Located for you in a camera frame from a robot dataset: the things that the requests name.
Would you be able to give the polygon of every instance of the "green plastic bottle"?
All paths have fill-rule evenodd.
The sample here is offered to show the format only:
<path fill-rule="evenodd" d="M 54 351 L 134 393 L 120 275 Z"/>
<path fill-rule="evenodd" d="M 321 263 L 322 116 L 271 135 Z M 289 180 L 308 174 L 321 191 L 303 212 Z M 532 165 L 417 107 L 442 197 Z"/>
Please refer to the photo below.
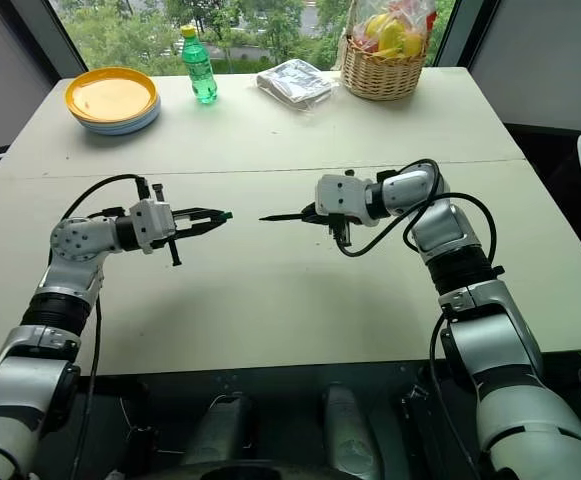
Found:
<path fill-rule="evenodd" d="M 181 58 L 192 81 L 192 90 L 201 103 L 213 103 L 217 99 L 217 83 L 212 76 L 208 52 L 197 38 L 192 25 L 181 27 L 184 43 Z"/>

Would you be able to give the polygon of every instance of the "stack of plates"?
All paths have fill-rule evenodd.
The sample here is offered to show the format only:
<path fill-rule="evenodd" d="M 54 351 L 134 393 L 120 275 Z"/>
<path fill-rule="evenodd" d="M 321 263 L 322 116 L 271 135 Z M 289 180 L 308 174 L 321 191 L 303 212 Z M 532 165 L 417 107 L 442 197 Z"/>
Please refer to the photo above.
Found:
<path fill-rule="evenodd" d="M 161 100 L 147 76 L 121 67 L 78 76 L 65 94 L 68 109 L 88 130 L 101 135 L 136 132 L 159 115 Z"/>

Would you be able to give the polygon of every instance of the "wicker basket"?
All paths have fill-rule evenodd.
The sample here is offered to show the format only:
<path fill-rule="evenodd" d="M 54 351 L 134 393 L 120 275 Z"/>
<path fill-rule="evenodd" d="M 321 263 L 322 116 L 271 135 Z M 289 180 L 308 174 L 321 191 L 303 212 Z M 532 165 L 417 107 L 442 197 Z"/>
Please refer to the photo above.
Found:
<path fill-rule="evenodd" d="M 341 65 L 343 83 L 355 95 L 370 100 L 396 100 L 410 95 L 419 81 L 426 61 L 428 42 L 421 55 L 408 58 L 378 58 L 352 42 L 357 0 L 348 11 L 345 52 Z"/>

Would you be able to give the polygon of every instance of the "white table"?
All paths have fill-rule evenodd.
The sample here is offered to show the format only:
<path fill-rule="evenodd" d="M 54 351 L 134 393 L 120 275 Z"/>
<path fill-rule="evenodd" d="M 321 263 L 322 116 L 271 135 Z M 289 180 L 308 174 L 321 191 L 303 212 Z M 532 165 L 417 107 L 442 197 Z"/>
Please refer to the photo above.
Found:
<path fill-rule="evenodd" d="M 408 163 L 519 160 L 463 68 L 425 69 L 415 93 L 370 102 L 343 87 L 312 114 L 297 113 L 254 86 L 252 75 L 217 77 L 219 100 L 191 101 L 187 77 L 155 79 L 157 121 L 131 137 L 86 132 L 68 112 L 59 82 L 10 147 L 0 178 L 127 173 L 270 171 Z"/>

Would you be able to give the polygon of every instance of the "plastic bag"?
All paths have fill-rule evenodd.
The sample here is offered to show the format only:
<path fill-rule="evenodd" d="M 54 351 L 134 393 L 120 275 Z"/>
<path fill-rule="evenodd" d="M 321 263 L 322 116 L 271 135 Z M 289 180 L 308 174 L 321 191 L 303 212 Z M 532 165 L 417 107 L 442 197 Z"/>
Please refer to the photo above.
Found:
<path fill-rule="evenodd" d="M 381 58 L 408 58 L 425 52 L 437 16 L 435 0 L 358 0 L 352 41 Z"/>
<path fill-rule="evenodd" d="M 329 98 L 337 86 L 320 70 L 299 59 L 259 72 L 256 82 L 260 89 L 297 110 L 310 110 Z"/>

